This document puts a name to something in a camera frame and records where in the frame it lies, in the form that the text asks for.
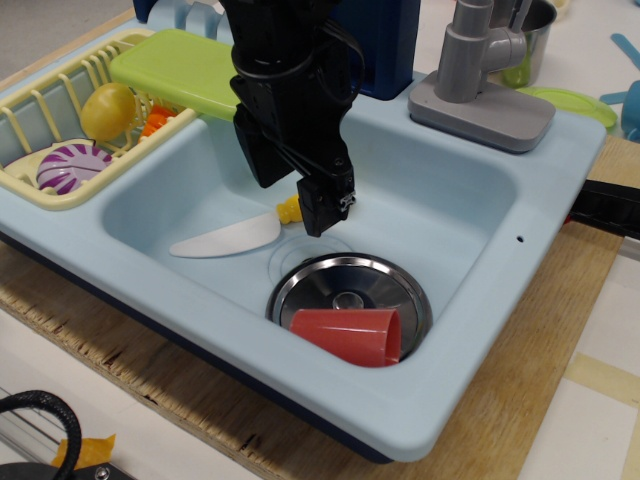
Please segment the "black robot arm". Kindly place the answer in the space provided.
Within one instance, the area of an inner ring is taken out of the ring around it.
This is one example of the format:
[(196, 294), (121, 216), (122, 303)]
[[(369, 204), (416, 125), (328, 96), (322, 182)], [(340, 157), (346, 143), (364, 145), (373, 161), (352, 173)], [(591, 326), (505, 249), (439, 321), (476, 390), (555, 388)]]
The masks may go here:
[(263, 188), (292, 171), (308, 235), (348, 217), (355, 176), (341, 122), (362, 82), (351, 78), (358, 42), (330, 13), (333, 1), (226, 1), (233, 36), (233, 123)]

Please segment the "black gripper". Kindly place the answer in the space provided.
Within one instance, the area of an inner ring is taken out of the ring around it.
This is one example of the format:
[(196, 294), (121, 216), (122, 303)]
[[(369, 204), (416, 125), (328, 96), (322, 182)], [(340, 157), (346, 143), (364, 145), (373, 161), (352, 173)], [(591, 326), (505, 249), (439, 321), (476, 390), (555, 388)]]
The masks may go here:
[[(298, 171), (299, 205), (306, 233), (320, 237), (346, 220), (356, 203), (354, 174), (340, 124), (356, 93), (348, 46), (320, 37), (299, 64), (243, 61), (230, 85), (240, 104), (234, 125), (254, 177), (266, 188)], [(342, 188), (338, 209), (326, 188)]]

